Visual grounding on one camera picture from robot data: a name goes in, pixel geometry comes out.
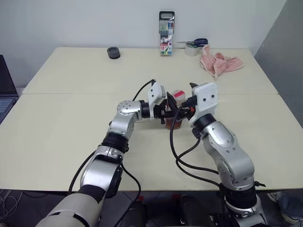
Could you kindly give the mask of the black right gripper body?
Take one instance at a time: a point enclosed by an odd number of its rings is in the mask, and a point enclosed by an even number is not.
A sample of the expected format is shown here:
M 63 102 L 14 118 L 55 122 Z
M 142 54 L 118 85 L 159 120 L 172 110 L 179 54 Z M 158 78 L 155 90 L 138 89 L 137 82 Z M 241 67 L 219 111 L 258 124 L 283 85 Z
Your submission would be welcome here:
M 187 119 L 190 120 L 196 112 L 197 97 L 196 96 L 189 97 L 183 103 L 185 103 L 189 108 L 189 117 Z

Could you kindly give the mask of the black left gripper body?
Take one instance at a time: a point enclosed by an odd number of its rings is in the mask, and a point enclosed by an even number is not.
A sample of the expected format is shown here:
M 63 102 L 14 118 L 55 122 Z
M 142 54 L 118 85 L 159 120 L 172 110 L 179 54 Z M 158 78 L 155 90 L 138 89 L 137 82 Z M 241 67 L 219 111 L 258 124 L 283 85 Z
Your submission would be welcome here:
M 162 101 L 159 105 L 155 105 L 153 108 L 153 114 L 155 119 L 160 119 L 161 124 L 165 124 L 166 118 L 171 117 L 171 111 L 167 111 L 167 101 Z

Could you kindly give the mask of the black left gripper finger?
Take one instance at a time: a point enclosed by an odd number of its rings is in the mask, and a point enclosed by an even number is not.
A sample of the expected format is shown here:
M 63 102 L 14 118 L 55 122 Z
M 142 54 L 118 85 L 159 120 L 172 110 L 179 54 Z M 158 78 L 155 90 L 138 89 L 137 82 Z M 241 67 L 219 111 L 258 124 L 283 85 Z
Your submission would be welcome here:
M 167 92 L 167 106 L 170 108 L 171 111 L 178 110 L 177 102 L 169 92 Z
M 175 122 L 182 122 L 183 121 L 183 111 L 180 110 L 180 111 L 176 111 L 173 116 L 171 116 L 169 118 L 169 120 L 171 122 L 175 121 Z

